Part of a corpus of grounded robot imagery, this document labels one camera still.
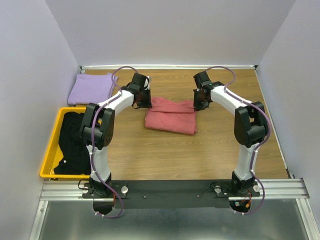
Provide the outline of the red t shirt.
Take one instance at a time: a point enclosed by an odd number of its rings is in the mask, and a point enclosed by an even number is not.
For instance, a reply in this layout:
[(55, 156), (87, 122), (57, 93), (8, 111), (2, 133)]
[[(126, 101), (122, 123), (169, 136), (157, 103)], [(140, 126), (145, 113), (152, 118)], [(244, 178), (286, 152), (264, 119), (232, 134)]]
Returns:
[(145, 117), (144, 126), (148, 129), (167, 131), (185, 135), (197, 132), (196, 112), (193, 102), (174, 102), (164, 97), (153, 97)]

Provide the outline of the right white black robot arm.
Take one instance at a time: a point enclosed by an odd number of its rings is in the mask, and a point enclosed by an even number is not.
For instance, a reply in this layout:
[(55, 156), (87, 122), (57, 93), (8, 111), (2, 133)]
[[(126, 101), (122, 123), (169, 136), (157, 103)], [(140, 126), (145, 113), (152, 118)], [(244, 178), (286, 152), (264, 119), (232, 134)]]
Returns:
[(255, 165), (261, 145), (270, 137), (270, 119), (263, 103), (248, 101), (231, 92), (220, 81), (210, 80), (206, 71), (193, 76), (196, 89), (193, 90), (193, 108), (202, 111), (214, 102), (234, 116), (233, 133), (239, 143), (238, 161), (232, 172), (230, 191), (241, 196), (255, 184)]

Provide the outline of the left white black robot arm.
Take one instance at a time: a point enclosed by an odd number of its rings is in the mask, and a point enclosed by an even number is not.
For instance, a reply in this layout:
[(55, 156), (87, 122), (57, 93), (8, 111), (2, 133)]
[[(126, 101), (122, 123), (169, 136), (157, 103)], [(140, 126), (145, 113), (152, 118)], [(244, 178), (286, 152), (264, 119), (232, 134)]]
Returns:
[(151, 79), (135, 72), (131, 82), (122, 86), (109, 99), (98, 104), (89, 103), (80, 126), (80, 138), (87, 147), (91, 173), (85, 186), (89, 197), (111, 198), (112, 175), (108, 163), (108, 146), (114, 135), (117, 114), (128, 107), (152, 108)]

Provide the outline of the folded purple t shirt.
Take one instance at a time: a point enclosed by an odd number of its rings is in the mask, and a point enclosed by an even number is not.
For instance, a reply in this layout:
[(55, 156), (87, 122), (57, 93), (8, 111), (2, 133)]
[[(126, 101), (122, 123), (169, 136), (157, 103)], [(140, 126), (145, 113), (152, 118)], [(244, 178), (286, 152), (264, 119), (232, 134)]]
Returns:
[(67, 104), (74, 106), (101, 103), (112, 96), (114, 88), (111, 73), (105, 75), (79, 73)]

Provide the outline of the black t shirt in bin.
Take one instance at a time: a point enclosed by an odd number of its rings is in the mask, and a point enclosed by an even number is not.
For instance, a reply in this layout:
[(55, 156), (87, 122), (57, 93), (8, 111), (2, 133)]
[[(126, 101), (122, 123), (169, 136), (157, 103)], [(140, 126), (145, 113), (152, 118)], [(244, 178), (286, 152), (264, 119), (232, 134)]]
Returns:
[(63, 117), (58, 139), (63, 157), (54, 168), (56, 175), (89, 175), (91, 173), (89, 151), (80, 138), (83, 116), (83, 113), (70, 111)]

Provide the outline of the yellow plastic bin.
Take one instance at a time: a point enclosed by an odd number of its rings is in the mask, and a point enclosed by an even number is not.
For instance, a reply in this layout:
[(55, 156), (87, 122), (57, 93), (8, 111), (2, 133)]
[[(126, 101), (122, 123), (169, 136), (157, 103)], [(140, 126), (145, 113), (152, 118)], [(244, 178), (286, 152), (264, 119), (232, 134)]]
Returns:
[(92, 164), (91, 164), (91, 152), (92, 152), (92, 147), (87, 146), (87, 150), (89, 153), (89, 158), (90, 158), (90, 167), (91, 171), (89, 175), (63, 175), (63, 174), (55, 174), (54, 173), (54, 168), (58, 166), (59, 161), (63, 157), (63, 153), (59, 147), (59, 136), (60, 136), (60, 130), (62, 127), (62, 122), (64, 115), (67, 112), (76, 112), (76, 113), (85, 113), (85, 108), (84, 107), (63, 107), (59, 110), (53, 130), (51, 132), (50, 140), (48, 142), (46, 152), (42, 161), (42, 166), (40, 169), (40, 176), (42, 178), (52, 178), (52, 179), (89, 179), (91, 177), (92, 171)]

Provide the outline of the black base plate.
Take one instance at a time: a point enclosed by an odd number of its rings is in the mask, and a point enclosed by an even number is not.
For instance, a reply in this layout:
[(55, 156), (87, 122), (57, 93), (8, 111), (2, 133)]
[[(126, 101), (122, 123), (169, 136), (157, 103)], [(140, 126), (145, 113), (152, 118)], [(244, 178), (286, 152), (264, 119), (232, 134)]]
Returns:
[(82, 198), (93, 209), (108, 214), (113, 209), (235, 208), (248, 212), (246, 204), (260, 197), (258, 184), (233, 188), (230, 179), (209, 180), (112, 180), (111, 189), (94, 180), (81, 187)]

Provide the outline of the aluminium front rail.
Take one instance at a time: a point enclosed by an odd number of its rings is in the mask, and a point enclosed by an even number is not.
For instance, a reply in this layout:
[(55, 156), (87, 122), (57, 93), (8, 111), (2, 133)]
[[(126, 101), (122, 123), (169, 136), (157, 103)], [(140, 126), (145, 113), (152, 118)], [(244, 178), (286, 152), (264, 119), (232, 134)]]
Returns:
[[(308, 199), (310, 197), (302, 178), (262, 179), (265, 199)], [(40, 194), (41, 201), (85, 201), (83, 183), (75, 180), (46, 180)]]

